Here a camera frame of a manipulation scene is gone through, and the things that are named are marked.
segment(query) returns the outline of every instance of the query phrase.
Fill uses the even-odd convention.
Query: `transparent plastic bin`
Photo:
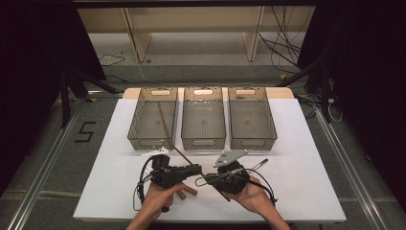
[[[264,87],[229,87],[232,150],[271,150],[278,138]]]
[[[185,150],[223,150],[226,139],[221,87],[187,87],[183,102]]]
[[[128,140],[136,150],[173,150],[177,88],[142,88]]]

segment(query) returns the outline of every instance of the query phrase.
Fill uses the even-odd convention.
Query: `forearm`
[[[126,230],[146,230],[153,222],[150,215],[147,215],[143,210],[135,215],[134,219],[127,226]]]
[[[268,222],[272,230],[290,229],[274,206],[267,205],[259,214]]]

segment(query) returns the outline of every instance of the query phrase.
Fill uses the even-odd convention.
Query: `electrical wire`
[[[250,171],[250,172],[254,172],[254,173],[256,173],[257,175],[259,175],[260,178],[262,178],[262,180],[265,181],[266,185],[269,187],[269,190],[271,191],[272,196],[274,195],[274,191],[272,190],[271,185],[269,185],[268,181],[265,179],[265,177],[263,177],[263,175],[261,175],[258,171],[254,170],[254,169],[246,169],[246,170],[247,170],[247,171]]]
[[[114,52],[113,55],[116,55],[116,54],[118,54],[118,53],[122,53],[122,54],[123,54],[123,51],[127,51],[127,50],[132,50],[132,48],[125,48],[125,49],[122,49],[122,50],[118,50],[118,51]]]
[[[332,114],[331,114],[331,111],[330,111],[331,105],[332,105],[332,103],[329,103],[329,104],[328,104],[328,113],[329,113],[331,119],[332,119],[334,122],[336,122],[336,123],[341,122],[341,121],[343,120],[343,113],[341,113],[339,120],[335,120],[334,117],[333,117]]]
[[[194,180],[194,185],[196,185],[197,187],[202,187],[202,186],[205,186],[205,185],[207,185],[207,184],[212,184],[212,183],[214,183],[214,182],[216,182],[217,180],[220,180],[220,179],[222,179],[222,178],[224,178],[224,177],[227,177],[227,173],[223,173],[223,174],[220,174],[220,175],[206,175],[206,177],[214,177],[214,179],[213,180],[210,180],[210,181],[207,181],[206,180],[206,178],[205,177],[198,177],[198,178],[196,178],[195,180]],[[197,184],[197,180],[201,180],[201,179],[205,179],[206,180],[206,183],[203,183],[203,184]]]
[[[290,60],[288,60],[288,62],[293,64],[294,66],[298,67],[294,61],[299,58],[297,52],[300,52],[300,47],[297,47],[297,46],[293,45],[292,41],[300,34],[300,32],[305,27],[305,25],[307,23],[307,20],[308,20],[308,17],[310,16],[310,12],[311,12],[312,7],[308,8],[308,12],[307,12],[306,18],[304,20],[304,24],[302,25],[301,29],[296,33],[296,35],[292,39],[289,39],[289,37],[288,37],[287,28],[289,26],[290,19],[292,17],[293,11],[295,10],[295,7],[293,7],[292,10],[290,11],[290,14],[289,14],[289,17],[288,17],[287,20],[286,20],[287,7],[282,8],[282,21],[280,21],[280,19],[277,17],[277,15],[275,13],[275,9],[273,7],[271,7],[271,9],[272,9],[272,12],[274,13],[275,19],[276,19],[276,21],[278,23],[278,27],[280,29],[278,31],[278,36],[276,38],[276,41],[267,40],[267,39],[263,38],[261,36],[261,34],[259,36],[261,37],[262,41],[266,44],[266,46],[271,50],[271,63],[272,63],[272,65],[276,69],[278,69],[279,71],[285,71],[287,73],[297,74],[295,72],[286,71],[286,69],[284,69],[283,67],[276,67],[277,65],[275,64],[272,56],[273,56],[273,53],[276,53],[279,56],[278,65],[280,65],[281,58],[283,58],[285,60],[288,60],[287,57],[282,55],[283,51],[287,49],[287,53],[290,55],[290,58],[291,58]],[[286,45],[280,44],[278,42],[279,38],[281,40],[283,40]],[[277,52],[276,49],[275,49],[276,45],[282,46],[282,47],[284,47],[284,49],[281,52]]]
[[[150,161],[152,161],[153,159],[154,159],[154,156],[149,157],[148,160],[146,161],[146,163],[144,164],[144,166],[143,166],[143,168],[141,170],[141,173],[140,173],[140,180],[139,180],[137,186],[134,189],[134,193],[133,193],[133,196],[132,196],[132,208],[134,209],[134,211],[138,211],[138,210],[135,209],[135,198],[134,198],[135,193],[137,193],[138,198],[140,198],[141,204],[144,203],[144,199],[145,199],[145,196],[144,196],[144,183],[145,183],[145,180],[146,180],[147,176],[146,177],[143,177],[143,176],[144,176],[144,172],[146,171],[147,164]]]
[[[114,55],[109,55],[109,54],[102,55],[101,57],[99,57],[99,60],[105,60],[105,59],[103,59],[103,58],[104,58],[104,57],[108,57],[108,56],[111,57],[110,60],[112,60],[113,58],[120,58],[120,59],[114,61],[113,63],[107,64],[107,65],[106,65],[106,64],[102,64],[101,66],[112,66],[112,65],[114,65],[114,64],[117,64],[117,63],[122,62],[123,60],[125,60],[125,57],[123,57],[123,56],[114,56]]]
[[[255,181],[252,181],[252,180],[250,180],[250,179],[248,179],[248,178],[245,178],[245,177],[242,177],[242,176],[239,176],[239,175],[236,175],[236,174],[233,174],[233,177],[234,177],[234,178],[237,178],[237,179],[240,179],[240,180],[243,180],[243,181],[245,181],[245,182],[247,182],[247,183],[256,185],[256,186],[262,188],[263,190],[265,190],[266,193],[269,194],[269,199],[271,200],[272,204],[275,206],[275,203],[276,203],[277,200],[274,198],[274,193],[273,193],[273,191],[272,191],[272,188],[269,188],[269,189],[268,189],[268,188],[266,188],[265,186],[263,186],[263,185],[261,185],[261,184],[255,182]]]
[[[122,79],[122,78],[119,78],[119,77],[117,77],[117,76],[115,76],[115,75],[106,75],[106,77],[107,77],[107,78],[115,78],[115,79],[118,79],[118,80],[120,80],[120,81],[122,81],[122,82],[127,83],[127,80],[124,80],[124,79]]]
[[[308,99],[307,97],[301,97],[299,95],[295,95],[294,97],[299,101],[300,104],[307,104],[312,107],[312,110],[304,116],[306,120],[316,117],[316,110],[317,107],[321,106],[321,102],[315,102]]]

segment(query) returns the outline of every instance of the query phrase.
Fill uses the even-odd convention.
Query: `metal rod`
[[[253,169],[252,169],[249,173],[252,173],[254,170],[258,169],[259,167],[261,167],[262,165],[264,165],[266,162],[268,162],[268,158],[265,158],[263,161],[259,162],[259,164],[257,164],[256,166],[254,166]]]
[[[62,150],[62,147],[66,141],[66,138],[69,134],[69,132],[72,129],[73,123],[76,120],[77,114],[79,109],[83,106],[84,104],[84,99],[77,99],[75,102],[75,105],[72,109],[72,118],[66,125],[64,129],[62,129],[59,133],[59,135],[56,138],[56,141],[54,142],[54,145],[52,146],[51,150],[48,153],[47,158],[45,159],[44,163],[42,164],[41,169],[39,170],[38,174],[36,175],[36,178],[31,185],[29,191],[26,193],[25,197],[21,201],[21,204],[19,205],[18,209],[15,211],[13,218],[9,224],[9,227],[7,229],[9,230],[15,230],[15,229],[22,229],[24,227],[25,222],[28,219],[28,216],[30,215],[31,210],[33,209],[35,202],[45,185],[46,180],[48,179],[49,174],[51,173],[51,170],[60,154],[60,151]]]
[[[331,124],[323,118],[322,113],[316,108],[317,119],[319,120],[322,129],[331,144],[331,147],[337,156],[337,160],[340,163],[343,171],[349,181],[352,190],[354,191],[364,213],[370,222],[371,228],[376,230],[389,229],[386,220],[383,218],[372,196],[368,192],[365,184],[363,183],[360,175],[358,174],[356,168],[351,163],[344,147],[336,135]]]
[[[159,108],[159,114],[161,115],[161,119],[162,119],[162,123],[164,124],[164,129],[165,129],[165,133],[167,134],[167,137],[170,138],[169,135],[169,131],[168,131],[168,127],[167,127],[167,123],[165,122],[165,118],[164,118],[164,114],[162,113],[162,108],[161,108],[161,104],[159,102],[158,103],[158,108]],[[189,162],[189,164],[193,164],[192,161],[190,159],[188,159],[188,157],[186,157],[185,154],[183,154],[173,143],[171,140],[169,140],[169,144],[183,157],[185,158],[186,161]]]

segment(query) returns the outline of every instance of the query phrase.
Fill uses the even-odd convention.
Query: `white tabletop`
[[[182,150],[194,164],[203,167],[203,173],[216,173],[214,161],[220,151],[183,150],[180,138],[183,98],[179,94],[175,146]],[[127,133],[137,104],[136,99],[120,99],[105,133],[76,212],[75,219],[118,220],[133,219],[133,192],[147,157],[145,150],[134,150]],[[278,140],[269,151],[250,151],[238,159],[245,168],[252,168],[264,158],[269,161],[259,168],[272,186],[277,209],[288,221],[342,222],[346,220],[343,209],[328,179],[326,169],[316,149],[304,114],[295,99],[269,100]],[[226,150],[230,140],[226,139]],[[171,166],[188,165],[175,151],[170,154]],[[227,202],[211,186],[196,187],[198,176],[186,181],[198,191],[197,196],[187,195],[181,200],[174,196],[168,213],[159,217],[165,222],[259,222],[263,219],[249,213],[234,201]],[[136,208],[140,207],[135,197]]]

